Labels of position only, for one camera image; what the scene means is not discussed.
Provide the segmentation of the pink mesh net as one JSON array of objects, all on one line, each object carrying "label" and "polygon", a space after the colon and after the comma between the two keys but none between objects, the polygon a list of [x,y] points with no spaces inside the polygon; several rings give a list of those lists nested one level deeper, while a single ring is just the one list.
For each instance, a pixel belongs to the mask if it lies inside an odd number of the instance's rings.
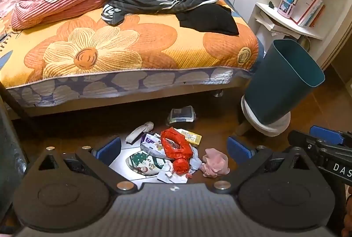
[{"label": "pink mesh net", "polygon": [[204,177],[216,178],[225,176],[230,172],[227,155],[215,148],[206,149],[202,160],[200,170]]}]

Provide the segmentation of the christmas tree fabric bag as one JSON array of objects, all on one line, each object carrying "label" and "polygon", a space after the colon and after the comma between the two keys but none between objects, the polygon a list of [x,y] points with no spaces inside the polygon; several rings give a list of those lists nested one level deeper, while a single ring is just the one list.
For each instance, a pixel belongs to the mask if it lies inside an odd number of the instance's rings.
[{"label": "christmas tree fabric bag", "polygon": [[126,159],[127,166],[137,174],[156,176],[159,174],[167,160],[138,151]]}]

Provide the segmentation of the purple white snack bag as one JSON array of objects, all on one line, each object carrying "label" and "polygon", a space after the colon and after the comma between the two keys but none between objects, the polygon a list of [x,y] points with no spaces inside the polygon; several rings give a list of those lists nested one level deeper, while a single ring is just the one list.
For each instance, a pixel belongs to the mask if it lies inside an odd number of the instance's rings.
[{"label": "purple white snack bag", "polygon": [[140,148],[142,151],[155,158],[171,160],[171,158],[167,157],[165,154],[160,135],[157,133],[145,133],[141,138]]}]

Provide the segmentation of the red plastic bag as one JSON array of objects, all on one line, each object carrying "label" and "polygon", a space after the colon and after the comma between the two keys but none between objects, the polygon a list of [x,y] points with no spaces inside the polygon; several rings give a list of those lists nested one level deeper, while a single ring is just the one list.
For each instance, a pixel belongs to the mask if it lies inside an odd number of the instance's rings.
[{"label": "red plastic bag", "polygon": [[189,161],[193,152],[185,137],[171,127],[161,132],[161,142],[165,154],[172,160],[176,173],[178,175],[187,173],[190,169]]}]

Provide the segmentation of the dark teal trash bin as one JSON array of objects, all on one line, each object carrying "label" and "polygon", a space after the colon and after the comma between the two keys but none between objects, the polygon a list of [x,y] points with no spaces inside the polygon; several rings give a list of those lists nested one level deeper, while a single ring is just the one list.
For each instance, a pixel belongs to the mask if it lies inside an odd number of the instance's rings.
[{"label": "dark teal trash bin", "polygon": [[322,69],[300,44],[274,40],[245,90],[245,99],[260,122],[271,124],[324,81]]}]

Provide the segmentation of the yellow snack wrapper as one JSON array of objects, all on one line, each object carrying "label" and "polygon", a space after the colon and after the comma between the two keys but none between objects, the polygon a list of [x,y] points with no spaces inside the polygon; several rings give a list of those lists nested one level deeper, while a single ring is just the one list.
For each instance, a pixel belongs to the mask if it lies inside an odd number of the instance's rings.
[{"label": "yellow snack wrapper", "polygon": [[191,144],[193,146],[200,145],[200,141],[202,139],[201,135],[190,132],[185,129],[176,129],[176,130],[177,130],[177,132],[179,132],[180,134],[182,134],[185,137],[185,140],[187,140],[189,142],[189,144]]}]

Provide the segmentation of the metal bed leg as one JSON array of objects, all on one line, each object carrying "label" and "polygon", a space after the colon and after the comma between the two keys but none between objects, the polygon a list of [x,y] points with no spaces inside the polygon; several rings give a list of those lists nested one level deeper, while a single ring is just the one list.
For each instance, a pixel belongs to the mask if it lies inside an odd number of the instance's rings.
[{"label": "metal bed leg", "polygon": [[222,97],[224,94],[224,91],[223,89],[220,89],[220,90],[216,90],[214,91],[214,93],[212,94],[214,97]]}]

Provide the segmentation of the tissue pack wrapper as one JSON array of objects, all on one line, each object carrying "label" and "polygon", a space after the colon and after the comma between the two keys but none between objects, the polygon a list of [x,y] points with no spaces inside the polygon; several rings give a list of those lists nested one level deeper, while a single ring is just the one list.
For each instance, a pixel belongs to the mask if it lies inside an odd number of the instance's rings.
[{"label": "tissue pack wrapper", "polygon": [[192,123],[195,121],[195,119],[196,112],[194,111],[194,108],[189,105],[182,108],[171,109],[171,112],[167,118],[167,123]]}]

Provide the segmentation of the bed with floral orange cover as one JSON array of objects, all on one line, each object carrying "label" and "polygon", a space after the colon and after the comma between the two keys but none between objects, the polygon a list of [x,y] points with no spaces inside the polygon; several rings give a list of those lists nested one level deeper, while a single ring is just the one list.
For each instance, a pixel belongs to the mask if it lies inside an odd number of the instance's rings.
[{"label": "bed with floral orange cover", "polygon": [[183,28],[175,15],[112,27],[99,10],[23,31],[3,21],[1,83],[30,116],[240,87],[264,48],[233,19],[237,36]]}]

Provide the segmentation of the stack of papers under shelf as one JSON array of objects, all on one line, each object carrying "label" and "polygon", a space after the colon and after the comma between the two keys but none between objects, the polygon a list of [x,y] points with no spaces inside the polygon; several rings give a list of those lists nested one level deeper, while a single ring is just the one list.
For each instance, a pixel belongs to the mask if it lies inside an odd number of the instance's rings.
[{"label": "stack of papers under shelf", "polygon": [[295,39],[300,38],[300,34],[290,30],[289,28],[284,27],[282,24],[272,20],[266,13],[260,11],[259,14],[255,15],[255,20],[259,24],[262,24],[268,31],[275,32],[275,33],[282,33],[287,36],[294,37]]}]

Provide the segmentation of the row of books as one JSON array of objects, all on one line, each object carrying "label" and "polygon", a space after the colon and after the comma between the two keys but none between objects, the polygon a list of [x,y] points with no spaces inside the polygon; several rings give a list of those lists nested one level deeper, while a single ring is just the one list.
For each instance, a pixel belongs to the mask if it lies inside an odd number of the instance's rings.
[{"label": "row of books", "polygon": [[291,20],[298,26],[303,26],[311,14],[322,4],[322,0],[295,0]]}]

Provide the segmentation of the black garment on bed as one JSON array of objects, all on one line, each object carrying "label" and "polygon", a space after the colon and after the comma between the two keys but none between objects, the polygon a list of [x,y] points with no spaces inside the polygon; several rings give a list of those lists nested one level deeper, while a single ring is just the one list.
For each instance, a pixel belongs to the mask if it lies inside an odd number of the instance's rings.
[{"label": "black garment on bed", "polygon": [[202,5],[190,11],[177,13],[176,17],[180,27],[228,36],[239,35],[231,9],[218,4]]}]

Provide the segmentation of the white corner shelf unit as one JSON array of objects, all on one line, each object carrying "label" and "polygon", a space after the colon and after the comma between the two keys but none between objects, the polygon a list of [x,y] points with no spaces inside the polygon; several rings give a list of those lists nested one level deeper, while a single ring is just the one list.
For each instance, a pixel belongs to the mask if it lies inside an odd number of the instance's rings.
[{"label": "white corner shelf unit", "polygon": [[252,19],[265,50],[291,38],[326,67],[349,30],[351,0],[257,0]]}]

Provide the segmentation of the pink pen holder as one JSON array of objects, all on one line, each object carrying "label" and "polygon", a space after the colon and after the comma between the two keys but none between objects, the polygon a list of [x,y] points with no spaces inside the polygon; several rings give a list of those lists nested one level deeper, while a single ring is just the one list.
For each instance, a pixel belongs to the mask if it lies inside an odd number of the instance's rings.
[{"label": "pink pen holder", "polygon": [[287,0],[281,0],[277,12],[283,17],[290,19],[295,5]]}]

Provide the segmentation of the pink striped blanket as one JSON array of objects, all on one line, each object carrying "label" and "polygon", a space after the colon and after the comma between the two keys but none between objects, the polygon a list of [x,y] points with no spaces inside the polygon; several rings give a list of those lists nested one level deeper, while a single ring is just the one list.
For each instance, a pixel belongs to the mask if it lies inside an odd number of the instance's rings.
[{"label": "pink striped blanket", "polygon": [[11,14],[11,27],[28,29],[74,18],[104,5],[106,0],[16,0]]}]

